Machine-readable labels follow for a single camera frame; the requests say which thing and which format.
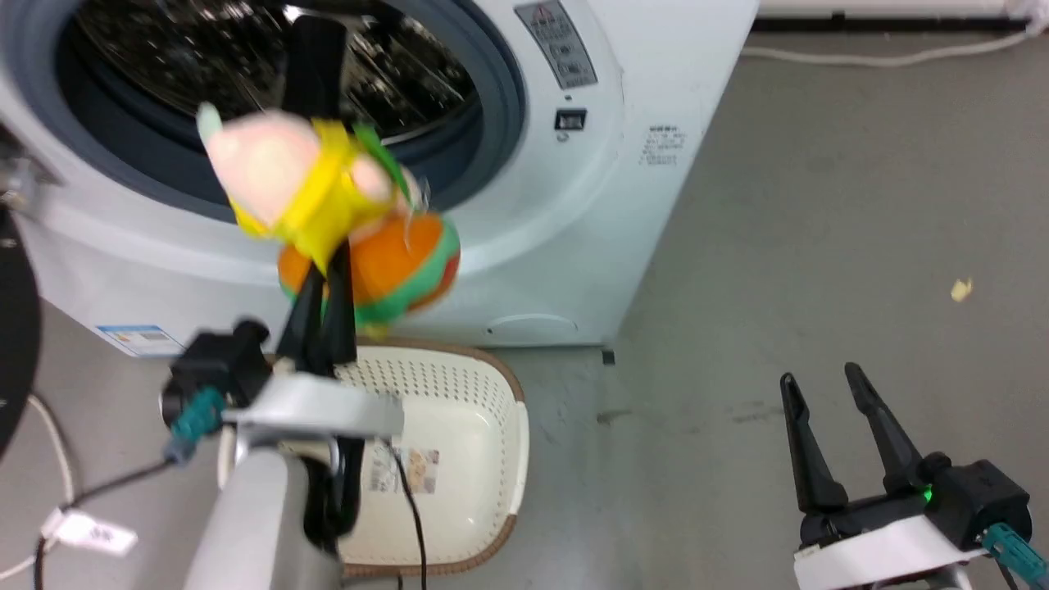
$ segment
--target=warning label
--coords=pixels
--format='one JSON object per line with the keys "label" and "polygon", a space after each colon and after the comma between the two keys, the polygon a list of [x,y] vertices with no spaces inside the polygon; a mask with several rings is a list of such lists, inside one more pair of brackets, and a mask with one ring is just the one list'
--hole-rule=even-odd
{"label": "warning label", "polygon": [[677,125],[652,125],[648,128],[638,164],[642,166],[677,166],[687,140],[688,134]]}
{"label": "warning label", "polygon": [[597,84],[597,73],[586,47],[560,2],[522,4],[514,12],[547,57],[561,88]]}
{"label": "warning label", "polygon": [[[405,475],[408,476],[408,487],[412,493],[433,493],[437,490],[440,450],[394,446],[393,452],[401,458]],[[401,472],[397,468],[390,449],[385,446],[374,446],[371,449],[371,478],[368,489],[381,493],[401,491]]]}

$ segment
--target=white tag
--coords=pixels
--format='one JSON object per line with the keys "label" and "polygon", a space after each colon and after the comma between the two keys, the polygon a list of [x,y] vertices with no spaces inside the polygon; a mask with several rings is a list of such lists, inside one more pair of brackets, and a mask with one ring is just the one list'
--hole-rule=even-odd
{"label": "white tag", "polygon": [[123,557],[138,543],[138,535],[129,528],[94,520],[81,510],[56,510],[40,531],[44,539],[55,536],[70,547],[102,551]]}

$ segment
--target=sticker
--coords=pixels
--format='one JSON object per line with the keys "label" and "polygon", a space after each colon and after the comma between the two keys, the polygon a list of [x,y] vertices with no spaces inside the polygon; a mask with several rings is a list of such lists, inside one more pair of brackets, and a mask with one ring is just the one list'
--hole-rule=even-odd
{"label": "sticker", "polygon": [[652,125],[648,128],[645,146],[638,164],[643,166],[677,166],[688,135],[677,125]]}
{"label": "sticker", "polygon": [[[393,447],[393,452],[401,457],[405,475],[408,476],[408,487],[412,493],[433,493],[437,489],[437,466],[441,464],[441,451],[424,448]],[[401,491],[401,472],[390,450],[385,446],[371,449],[371,491],[380,493],[398,493]]]}
{"label": "sticker", "polygon": [[528,27],[562,89],[597,84],[597,73],[576,25],[557,0],[514,8]]}
{"label": "sticker", "polygon": [[63,545],[124,556],[138,543],[135,531],[112,523],[98,521],[87,512],[56,509],[40,530],[44,539],[52,536]]}
{"label": "sticker", "polygon": [[138,357],[170,357],[183,354],[183,345],[159,325],[98,325],[99,332]]}

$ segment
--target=basket rim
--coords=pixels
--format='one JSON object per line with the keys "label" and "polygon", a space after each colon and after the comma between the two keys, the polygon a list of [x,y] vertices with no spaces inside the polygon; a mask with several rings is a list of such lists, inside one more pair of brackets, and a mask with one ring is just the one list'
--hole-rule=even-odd
{"label": "basket rim", "polygon": [[524,403],[524,391],[521,388],[520,381],[517,380],[517,376],[514,375],[507,363],[499,360],[495,355],[485,352],[480,349],[474,349],[471,346],[464,346],[462,344],[448,344],[445,342],[437,342],[435,340],[425,340],[423,338],[384,338],[382,340],[373,340],[371,338],[359,338],[358,346],[386,346],[386,347],[398,347],[398,349],[422,349],[424,351],[433,351],[436,353],[449,353],[453,355],[459,355],[464,357],[472,357],[485,363],[494,366],[502,378],[507,380],[510,385],[510,389],[514,394],[514,401],[519,401]]}
{"label": "basket rim", "polygon": [[[426,566],[426,575],[452,575],[456,573],[463,573],[473,568],[484,565],[486,562],[491,560],[502,546],[507,544],[510,539],[510,533],[514,531],[514,527],[517,525],[517,514],[507,514],[507,522],[502,523],[502,528],[499,530],[499,534],[495,538],[492,543],[486,547],[480,553],[461,562],[453,562],[451,564],[428,564]],[[342,575],[343,577],[394,577],[398,575],[404,577],[418,577],[423,573],[423,568],[421,566],[377,566],[370,564],[344,564]]]}

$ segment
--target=orange plush ball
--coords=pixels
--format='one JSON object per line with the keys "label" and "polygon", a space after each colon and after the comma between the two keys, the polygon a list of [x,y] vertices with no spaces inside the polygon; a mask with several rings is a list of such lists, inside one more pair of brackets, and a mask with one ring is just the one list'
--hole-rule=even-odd
{"label": "orange plush ball", "polygon": [[[398,216],[349,249],[358,325],[387,324],[444,295],[458,271],[455,228],[440,215]],[[287,246],[277,268],[285,293],[302,287],[311,260]]]}

